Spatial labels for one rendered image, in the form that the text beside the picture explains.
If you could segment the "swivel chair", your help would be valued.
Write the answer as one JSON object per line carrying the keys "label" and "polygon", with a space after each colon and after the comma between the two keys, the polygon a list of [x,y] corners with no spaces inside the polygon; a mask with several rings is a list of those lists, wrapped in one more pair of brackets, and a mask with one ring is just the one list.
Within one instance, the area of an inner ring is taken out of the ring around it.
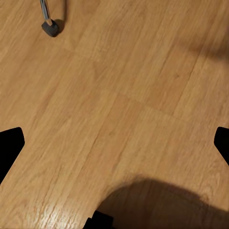
{"label": "swivel chair", "polygon": [[40,0],[40,4],[42,7],[43,18],[44,18],[44,23],[41,27],[45,33],[53,37],[56,34],[56,32],[59,31],[59,27],[57,23],[51,20],[49,10],[48,10],[47,0]]}

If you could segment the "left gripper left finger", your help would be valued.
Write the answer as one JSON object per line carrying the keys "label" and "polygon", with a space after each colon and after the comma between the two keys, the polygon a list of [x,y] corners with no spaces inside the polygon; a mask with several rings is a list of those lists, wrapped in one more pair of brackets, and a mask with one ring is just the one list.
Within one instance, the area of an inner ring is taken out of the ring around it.
{"label": "left gripper left finger", "polygon": [[0,132],[0,184],[25,145],[20,127]]}

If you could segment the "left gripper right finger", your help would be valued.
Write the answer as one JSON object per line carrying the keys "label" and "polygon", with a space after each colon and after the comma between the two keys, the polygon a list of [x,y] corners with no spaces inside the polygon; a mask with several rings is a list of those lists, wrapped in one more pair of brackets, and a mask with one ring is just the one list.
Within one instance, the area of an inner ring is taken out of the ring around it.
{"label": "left gripper right finger", "polygon": [[229,165],[229,129],[218,127],[215,133],[214,145]]}

